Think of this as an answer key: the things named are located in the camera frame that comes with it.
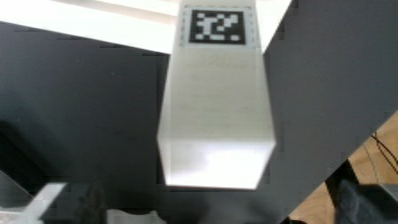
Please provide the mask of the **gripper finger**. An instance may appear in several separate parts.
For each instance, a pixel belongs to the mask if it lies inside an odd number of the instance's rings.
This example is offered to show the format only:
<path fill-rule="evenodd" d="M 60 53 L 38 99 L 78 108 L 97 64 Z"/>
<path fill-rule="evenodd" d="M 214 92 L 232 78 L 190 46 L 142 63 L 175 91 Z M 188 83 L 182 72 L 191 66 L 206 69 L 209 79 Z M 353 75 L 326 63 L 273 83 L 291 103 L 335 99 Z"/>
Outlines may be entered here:
<path fill-rule="evenodd" d="M 106 224 L 101 182 L 47 182 L 30 193 L 0 172 L 0 224 Z"/>

